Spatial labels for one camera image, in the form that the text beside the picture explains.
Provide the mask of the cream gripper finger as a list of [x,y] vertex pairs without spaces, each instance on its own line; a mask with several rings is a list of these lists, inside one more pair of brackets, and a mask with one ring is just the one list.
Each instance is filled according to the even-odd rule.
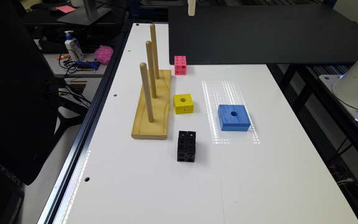
[[187,2],[188,2],[188,15],[194,16],[195,8],[196,8],[196,0],[187,0]]

